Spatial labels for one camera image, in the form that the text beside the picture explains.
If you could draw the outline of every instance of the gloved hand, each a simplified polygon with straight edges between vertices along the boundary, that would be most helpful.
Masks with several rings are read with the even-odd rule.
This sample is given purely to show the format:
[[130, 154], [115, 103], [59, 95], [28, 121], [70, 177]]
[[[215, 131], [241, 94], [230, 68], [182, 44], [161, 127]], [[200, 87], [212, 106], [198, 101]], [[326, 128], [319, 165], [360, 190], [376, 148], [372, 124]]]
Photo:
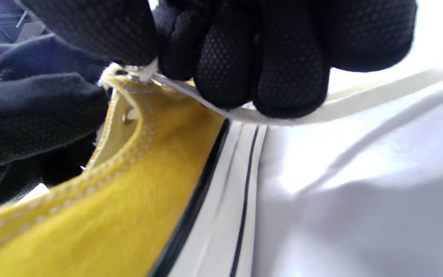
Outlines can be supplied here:
[[0, 204], [81, 173], [107, 112], [106, 65], [52, 35], [0, 45]]
[[107, 60], [194, 77], [222, 108], [253, 101], [301, 117], [325, 100], [331, 67], [369, 72], [399, 62], [415, 0], [20, 0], [69, 44]]

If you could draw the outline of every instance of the finger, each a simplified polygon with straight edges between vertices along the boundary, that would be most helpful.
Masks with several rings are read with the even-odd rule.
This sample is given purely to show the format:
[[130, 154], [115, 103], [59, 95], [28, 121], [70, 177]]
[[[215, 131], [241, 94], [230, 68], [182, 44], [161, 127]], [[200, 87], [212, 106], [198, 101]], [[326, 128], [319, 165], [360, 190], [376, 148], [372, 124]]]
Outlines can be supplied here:
[[160, 71], [176, 80], [194, 75], [197, 55], [213, 18], [216, 0], [160, 0], [153, 10]]
[[415, 30], [415, 0], [316, 3], [316, 20], [334, 67], [359, 72], [382, 70], [408, 54]]
[[262, 69], [253, 103], [269, 117], [301, 117], [325, 100], [329, 65], [309, 9], [309, 0], [262, 4]]
[[238, 107], [250, 98], [256, 21], [256, 7], [250, 4], [224, 0], [202, 45], [195, 83], [218, 107]]
[[147, 0], [19, 0], [67, 43], [109, 61], [148, 65], [157, 35]]

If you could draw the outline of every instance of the white shoelace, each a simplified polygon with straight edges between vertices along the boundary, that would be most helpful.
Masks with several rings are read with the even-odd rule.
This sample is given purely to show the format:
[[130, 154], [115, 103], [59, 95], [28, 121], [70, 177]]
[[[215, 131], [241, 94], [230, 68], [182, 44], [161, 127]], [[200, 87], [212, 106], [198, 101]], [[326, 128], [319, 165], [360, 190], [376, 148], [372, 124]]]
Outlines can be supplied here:
[[[197, 89], [193, 86], [186, 84], [185, 82], [171, 80], [161, 74], [158, 74], [158, 60], [153, 60], [146, 67], [136, 67], [136, 66], [125, 66], [122, 68], [120, 65], [116, 63], [112, 63], [108, 68], [104, 70], [102, 73], [102, 77], [98, 82], [99, 85], [103, 85], [103, 80], [107, 76], [113, 76], [116, 74], [118, 70], [125, 70], [129, 73], [129, 76], [136, 81], [139, 82], [148, 82], [150, 80], [154, 80], [159, 84], [167, 86], [179, 93], [183, 93], [188, 95], [202, 105], [206, 106], [208, 109], [211, 109], [213, 112], [216, 112], [225, 118], [246, 122], [246, 123], [255, 123], [261, 125], [269, 125], [269, 126], [298, 126], [298, 125], [306, 125], [313, 123], [321, 123], [327, 121], [333, 121], [339, 118], [343, 118], [352, 114], [356, 114], [358, 112], [362, 112], [367, 109], [371, 109], [373, 107], [377, 107], [379, 105], [383, 105], [387, 102], [392, 102], [401, 97], [409, 95], [411, 93], [415, 93], [417, 90], [413, 90], [409, 87], [405, 87], [404, 85], [401, 87], [398, 84], [394, 89], [387, 89], [385, 92], [378, 92], [377, 89], [370, 89], [361, 93], [355, 93], [351, 95], [347, 95], [341, 98], [336, 98], [331, 101], [326, 101], [321, 107], [315, 110], [312, 114], [306, 115], [301, 118], [295, 119], [279, 119], [279, 118], [271, 118], [267, 117], [255, 109], [248, 108], [247, 105], [244, 107], [238, 107], [235, 109], [225, 110], [218, 108], [205, 100], [197, 91]], [[435, 70], [426, 70], [425, 72], [421, 72], [415, 74], [408, 78], [413, 78], [413, 82], [415, 79], [419, 79], [419, 81], [426, 83], [428, 80], [429, 74], [433, 74], [432, 72]]]

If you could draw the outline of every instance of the white fabric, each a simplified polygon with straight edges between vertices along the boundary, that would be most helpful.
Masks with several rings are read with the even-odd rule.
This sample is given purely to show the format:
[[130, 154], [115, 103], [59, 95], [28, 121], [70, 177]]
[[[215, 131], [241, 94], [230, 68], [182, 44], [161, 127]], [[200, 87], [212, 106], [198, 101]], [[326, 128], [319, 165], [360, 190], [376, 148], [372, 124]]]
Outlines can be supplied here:
[[259, 172], [254, 277], [443, 277], [443, 84], [269, 128]]

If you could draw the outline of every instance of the stitching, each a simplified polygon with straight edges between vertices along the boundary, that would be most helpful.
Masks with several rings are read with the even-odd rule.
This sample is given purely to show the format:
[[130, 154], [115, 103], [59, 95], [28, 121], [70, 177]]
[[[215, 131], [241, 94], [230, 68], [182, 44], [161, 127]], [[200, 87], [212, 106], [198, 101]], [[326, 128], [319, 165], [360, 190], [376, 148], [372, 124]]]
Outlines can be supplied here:
[[[115, 105], [118, 101], [118, 98], [115, 100], [111, 100], [111, 102], [109, 103], [109, 105]], [[102, 140], [102, 137], [109, 137], [109, 132], [110, 132], [110, 126], [112, 124], [112, 120], [106, 120], [104, 125], [103, 125], [103, 129], [102, 129], [102, 135], [99, 137], [99, 142], [98, 144], [95, 146], [96, 151], [100, 151], [103, 149], [103, 145], [105, 144], [105, 140]], [[93, 152], [93, 155], [90, 158], [90, 161], [88, 161], [88, 163], [94, 163], [95, 159], [97, 158], [97, 155], [95, 154], [96, 152]]]
[[[131, 88], [131, 86], [127, 85], [125, 88], [125, 92], [129, 93], [129, 91], [127, 90], [127, 88]], [[120, 156], [118, 158], [119, 161], [123, 161], [126, 157], [129, 157], [132, 154], [132, 151], [136, 150], [139, 147], [139, 144], [141, 142], [143, 142], [144, 138], [147, 137], [146, 140], [146, 144], [143, 147], [143, 149], [141, 149], [141, 151], [134, 156], [132, 159], [130, 159], [130, 161], [120, 170], [114, 172], [113, 175], [110, 175], [108, 177], [106, 177], [104, 180], [98, 182], [98, 184], [95, 184], [94, 186], [89, 187], [88, 189], [86, 189], [85, 192], [78, 194], [77, 196], [64, 200], [63, 203], [61, 204], [57, 204], [54, 207], [51, 207], [48, 209], [48, 211], [44, 214], [39, 214], [33, 221], [23, 224], [21, 226], [19, 226], [16, 231], [5, 235], [3, 238], [0, 239], [0, 246], [5, 244], [6, 242], [10, 241], [12, 238], [16, 237], [17, 235], [25, 232], [26, 230], [28, 230], [29, 228], [31, 228], [33, 225], [36, 225], [38, 223], [41, 223], [42, 221], [44, 221], [45, 219], [47, 219], [47, 216], [49, 215], [53, 215], [56, 214], [57, 212], [59, 212], [60, 210], [66, 208], [66, 207], [70, 207], [73, 203], [77, 202], [78, 200], [94, 193], [97, 189], [101, 188], [102, 186], [104, 186], [104, 184], [108, 183], [110, 180], [114, 179], [115, 177], [121, 175], [123, 172], [125, 172], [126, 170], [129, 169], [129, 167], [141, 156], [143, 156], [146, 151], [149, 149], [149, 147], [151, 146], [151, 143], [153, 141], [153, 137], [155, 136], [155, 113], [153, 112], [153, 109], [151, 108], [149, 102], [144, 98], [144, 97], [139, 97], [142, 100], [142, 105], [144, 105], [143, 107], [146, 107], [145, 111], [145, 119], [146, 121], [149, 121], [148, 123], [150, 123], [150, 126], [148, 126], [147, 122], [143, 122], [143, 126], [142, 126], [142, 132], [141, 132], [141, 136], [139, 138], [139, 140], [137, 142], [135, 142], [135, 144], [131, 147], [131, 149], [129, 149], [128, 152], [126, 152], [123, 156]], [[11, 222], [14, 219], [17, 219], [21, 216], [23, 216], [26, 212], [29, 212], [30, 210], [33, 210], [39, 206], [41, 206], [42, 204], [48, 203], [51, 200], [53, 200], [56, 196], [60, 196], [63, 195], [65, 193], [67, 193], [68, 191], [70, 191], [71, 189], [76, 189], [78, 187], [80, 187], [84, 182], [92, 179], [93, 177], [96, 177], [97, 175], [99, 175], [100, 173], [104, 172], [105, 170], [109, 169], [111, 167], [111, 165], [103, 168], [102, 170], [99, 170], [95, 173], [93, 173], [90, 176], [87, 176], [84, 180], [77, 182], [75, 184], [71, 184], [69, 187], [67, 187], [66, 189], [63, 189], [61, 191], [58, 191], [57, 193], [51, 194], [51, 195], [47, 195], [44, 198], [42, 198], [39, 201], [30, 203], [27, 206], [27, 210], [23, 211], [23, 210], [18, 210], [16, 212], [14, 212], [13, 214], [11, 214], [11, 216], [5, 218], [5, 219], [1, 219], [0, 220], [0, 229], [3, 228], [4, 226], [6, 226], [9, 222]]]

